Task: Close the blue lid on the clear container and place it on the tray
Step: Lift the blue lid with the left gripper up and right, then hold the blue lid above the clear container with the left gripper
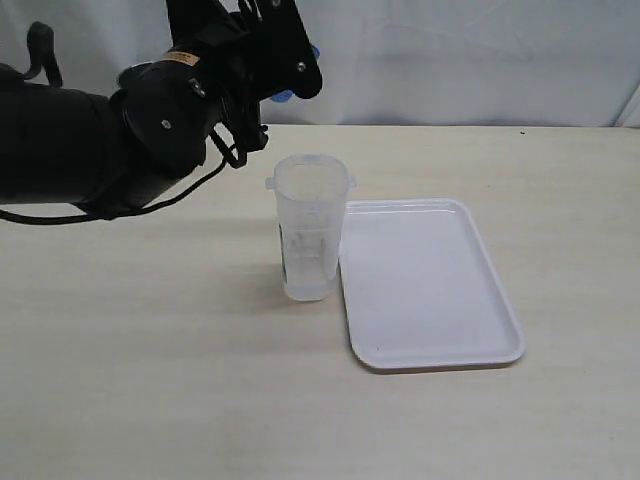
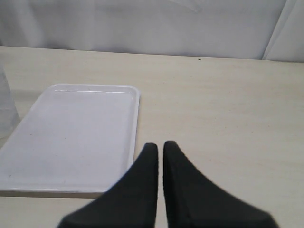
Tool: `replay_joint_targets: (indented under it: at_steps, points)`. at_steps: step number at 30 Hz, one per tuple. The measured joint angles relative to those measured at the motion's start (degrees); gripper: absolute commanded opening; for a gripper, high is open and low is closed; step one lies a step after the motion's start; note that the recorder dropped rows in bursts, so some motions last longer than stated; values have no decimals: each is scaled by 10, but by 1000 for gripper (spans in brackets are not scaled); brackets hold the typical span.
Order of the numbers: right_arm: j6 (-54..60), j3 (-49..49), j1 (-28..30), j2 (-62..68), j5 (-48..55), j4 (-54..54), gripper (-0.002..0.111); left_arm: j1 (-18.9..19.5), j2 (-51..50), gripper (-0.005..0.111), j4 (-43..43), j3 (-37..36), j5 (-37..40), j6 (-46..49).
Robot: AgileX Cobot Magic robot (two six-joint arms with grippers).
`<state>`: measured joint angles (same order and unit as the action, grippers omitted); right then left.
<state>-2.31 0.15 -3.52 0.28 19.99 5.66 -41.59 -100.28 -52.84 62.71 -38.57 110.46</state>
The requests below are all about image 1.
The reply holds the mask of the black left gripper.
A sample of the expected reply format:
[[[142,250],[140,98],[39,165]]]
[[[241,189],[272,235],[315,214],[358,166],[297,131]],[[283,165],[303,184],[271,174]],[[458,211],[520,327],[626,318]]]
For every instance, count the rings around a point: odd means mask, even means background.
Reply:
[[[322,74],[294,1],[239,1],[229,11],[219,1],[166,3],[173,48],[199,58],[195,68],[221,99],[220,122],[239,150],[268,142],[260,103],[284,91],[317,96]]]

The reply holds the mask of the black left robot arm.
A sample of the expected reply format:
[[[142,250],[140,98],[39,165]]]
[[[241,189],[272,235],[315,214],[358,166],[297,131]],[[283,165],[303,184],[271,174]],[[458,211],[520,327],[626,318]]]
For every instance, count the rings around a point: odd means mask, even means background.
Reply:
[[[1,202],[76,208],[60,224],[145,215],[216,146],[239,169],[268,143],[260,104],[310,99],[323,79],[292,1],[171,1],[172,44],[102,96],[67,89],[53,29],[31,24],[30,65],[1,68]]]

